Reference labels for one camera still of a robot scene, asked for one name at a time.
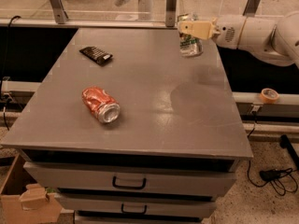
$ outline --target drawer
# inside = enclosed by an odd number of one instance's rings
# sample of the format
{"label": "drawer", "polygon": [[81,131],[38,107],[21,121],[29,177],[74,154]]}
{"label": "drawer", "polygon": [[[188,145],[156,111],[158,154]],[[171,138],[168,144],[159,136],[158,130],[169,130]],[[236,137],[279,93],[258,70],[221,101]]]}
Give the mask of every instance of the drawer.
{"label": "drawer", "polygon": [[135,196],[87,195],[57,193],[57,201],[65,209],[123,214],[128,216],[210,217],[214,202],[197,202]]}
{"label": "drawer", "polygon": [[146,218],[123,218],[115,217],[116,215],[111,215],[110,217],[104,216],[97,213],[97,217],[92,213],[91,217],[83,217],[78,213],[75,213],[75,224],[199,224],[200,220],[178,220],[174,217],[173,220],[170,219],[146,219]]}
{"label": "drawer", "polygon": [[235,174],[65,163],[26,162],[41,185],[66,189],[101,189],[177,195],[223,196]]}

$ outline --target table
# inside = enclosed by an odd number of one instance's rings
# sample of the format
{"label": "table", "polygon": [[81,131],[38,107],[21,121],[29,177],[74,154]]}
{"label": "table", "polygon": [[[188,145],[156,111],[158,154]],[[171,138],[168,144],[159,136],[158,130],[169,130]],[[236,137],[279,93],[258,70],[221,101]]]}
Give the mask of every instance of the table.
{"label": "table", "polygon": [[[112,61],[93,63],[78,52],[88,46]],[[120,103],[117,120],[103,125],[90,114],[81,92],[91,86]],[[252,158],[216,45],[183,58],[178,31],[165,29],[79,29],[2,145],[59,189],[64,208],[81,211],[77,223],[111,223],[111,214],[200,222]]]}

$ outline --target brown box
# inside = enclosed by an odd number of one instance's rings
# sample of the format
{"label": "brown box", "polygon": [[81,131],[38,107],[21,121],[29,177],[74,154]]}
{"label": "brown box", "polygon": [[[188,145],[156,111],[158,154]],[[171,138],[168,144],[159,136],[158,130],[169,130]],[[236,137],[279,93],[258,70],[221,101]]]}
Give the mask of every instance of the brown box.
{"label": "brown box", "polygon": [[12,163],[0,198],[7,224],[57,222],[62,207],[23,169],[25,161],[17,155]]}

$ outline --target beige tape roll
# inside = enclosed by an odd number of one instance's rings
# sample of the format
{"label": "beige tape roll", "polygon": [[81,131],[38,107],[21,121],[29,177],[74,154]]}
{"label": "beige tape roll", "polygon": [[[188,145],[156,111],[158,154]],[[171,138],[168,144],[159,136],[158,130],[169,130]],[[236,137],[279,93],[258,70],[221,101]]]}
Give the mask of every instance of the beige tape roll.
{"label": "beige tape roll", "polygon": [[260,98],[264,104],[273,104],[279,98],[279,94],[270,88],[265,88],[262,89]]}

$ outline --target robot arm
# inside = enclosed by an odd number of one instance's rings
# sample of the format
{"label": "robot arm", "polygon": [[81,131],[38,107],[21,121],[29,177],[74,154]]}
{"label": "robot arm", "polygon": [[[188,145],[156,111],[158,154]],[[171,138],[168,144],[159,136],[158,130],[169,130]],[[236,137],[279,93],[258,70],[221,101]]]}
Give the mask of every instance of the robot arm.
{"label": "robot arm", "polygon": [[257,59],[278,66],[295,63],[299,68],[299,11],[278,23],[239,15],[220,16],[214,21],[180,21],[181,33],[213,39],[222,48],[242,49]]}

